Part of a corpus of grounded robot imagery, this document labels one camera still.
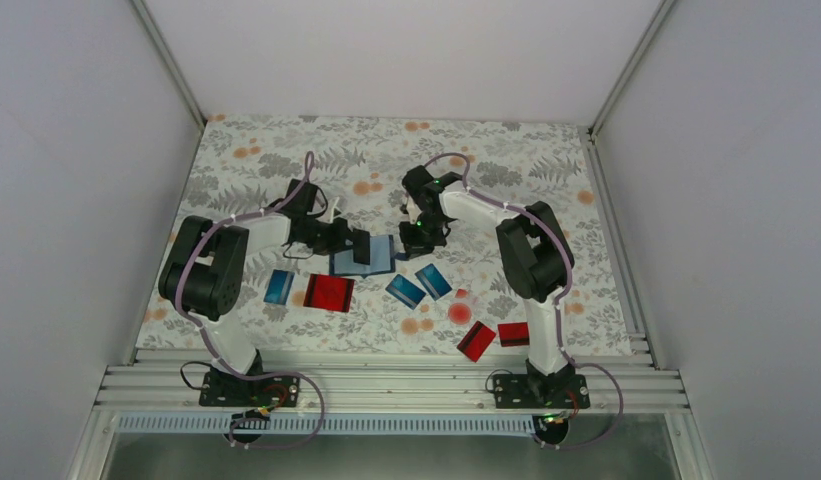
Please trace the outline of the black card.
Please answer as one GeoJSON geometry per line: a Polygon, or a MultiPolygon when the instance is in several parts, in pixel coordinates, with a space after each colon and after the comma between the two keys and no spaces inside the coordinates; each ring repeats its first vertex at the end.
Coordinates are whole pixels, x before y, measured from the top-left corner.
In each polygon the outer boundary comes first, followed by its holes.
{"type": "Polygon", "coordinates": [[[368,231],[354,229],[352,232],[352,252],[355,263],[369,265],[371,260],[371,236],[368,231]]]}

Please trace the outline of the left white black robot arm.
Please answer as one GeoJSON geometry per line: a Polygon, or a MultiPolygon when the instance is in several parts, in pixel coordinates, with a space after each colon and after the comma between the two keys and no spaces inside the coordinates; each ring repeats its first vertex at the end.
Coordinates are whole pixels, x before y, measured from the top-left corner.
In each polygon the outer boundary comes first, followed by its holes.
{"type": "Polygon", "coordinates": [[[227,374],[225,392],[249,405],[262,396],[265,380],[258,350],[234,312],[247,256],[302,244],[315,255],[349,251],[369,263],[370,239],[369,232],[342,217],[337,200],[309,181],[293,180],[285,197],[256,212],[219,221],[186,217],[163,264],[158,291],[198,328],[212,367],[227,374]]]}

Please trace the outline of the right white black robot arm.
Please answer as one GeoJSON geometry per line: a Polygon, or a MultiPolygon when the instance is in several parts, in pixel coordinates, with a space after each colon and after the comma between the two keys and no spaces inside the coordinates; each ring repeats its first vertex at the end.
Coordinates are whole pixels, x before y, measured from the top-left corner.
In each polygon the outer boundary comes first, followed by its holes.
{"type": "Polygon", "coordinates": [[[471,187],[462,175],[435,177],[424,166],[411,169],[401,184],[408,219],[399,224],[399,237],[408,258],[444,247],[455,221],[495,232],[503,275],[524,300],[529,397],[541,407],[556,404],[575,373],[563,345],[562,313],[562,299],[572,288],[574,256],[551,207],[542,201],[511,204],[471,187]]]}

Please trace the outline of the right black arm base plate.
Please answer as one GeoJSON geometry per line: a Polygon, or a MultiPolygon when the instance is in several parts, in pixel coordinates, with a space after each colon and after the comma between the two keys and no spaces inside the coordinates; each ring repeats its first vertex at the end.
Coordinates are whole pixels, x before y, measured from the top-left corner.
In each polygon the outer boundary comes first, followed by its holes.
{"type": "Polygon", "coordinates": [[[580,374],[552,375],[494,373],[487,382],[495,407],[502,410],[588,409],[586,378],[580,374]]]}

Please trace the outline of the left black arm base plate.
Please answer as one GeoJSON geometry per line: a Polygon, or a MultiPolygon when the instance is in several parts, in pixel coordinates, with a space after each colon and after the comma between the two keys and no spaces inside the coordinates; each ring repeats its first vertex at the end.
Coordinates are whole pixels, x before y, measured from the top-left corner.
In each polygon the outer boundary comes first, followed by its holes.
{"type": "Polygon", "coordinates": [[[217,370],[203,379],[198,403],[202,407],[295,407],[300,379],[273,376],[265,380],[245,381],[217,370]]]}

